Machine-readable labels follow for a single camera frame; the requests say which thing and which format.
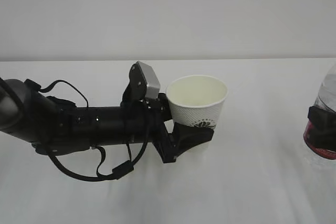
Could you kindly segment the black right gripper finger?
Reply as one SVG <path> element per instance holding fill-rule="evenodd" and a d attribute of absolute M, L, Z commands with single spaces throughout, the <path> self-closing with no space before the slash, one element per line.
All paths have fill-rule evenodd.
<path fill-rule="evenodd" d="M 335 112 L 309 108 L 306 144 L 315 153 L 335 153 Z"/>

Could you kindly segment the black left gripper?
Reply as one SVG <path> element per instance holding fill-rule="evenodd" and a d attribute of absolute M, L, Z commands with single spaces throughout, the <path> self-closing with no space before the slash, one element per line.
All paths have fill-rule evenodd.
<path fill-rule="evenodd" d="M 149 142 L 152 142 L 163 163 L 175 163 L 177 157 L 211 141 L 214 135 L 214 130 L 209 127 L 191 127 L 179 123 L 174 123 L 173 132 L 169 133 L 165 122 L 171 120 L 172 115 L 165 93 L 159 93 L 155 99 L 123 101 L 123 108 L 126 131 L 139 127 L 143 140 L 132 163 L 140 160 Z"/>

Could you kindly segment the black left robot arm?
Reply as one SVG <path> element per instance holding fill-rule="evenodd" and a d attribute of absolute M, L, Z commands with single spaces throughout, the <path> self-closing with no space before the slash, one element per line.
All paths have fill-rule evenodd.
<path fill-rule="evenodd" d="M 1 80 L 1 131 L 30 143 L 41 155 L 62 156 L 92 147 L 152 143 L 164 163 L 175 162 L 187 150 L 209 142 L 214 134 L 207 125 L 165 122 L 172 118 L 165 94 L 155 99 L 138 95 L 128 85 L 119 106 L 78 107 L 49 96 L 32 80 Z"/>

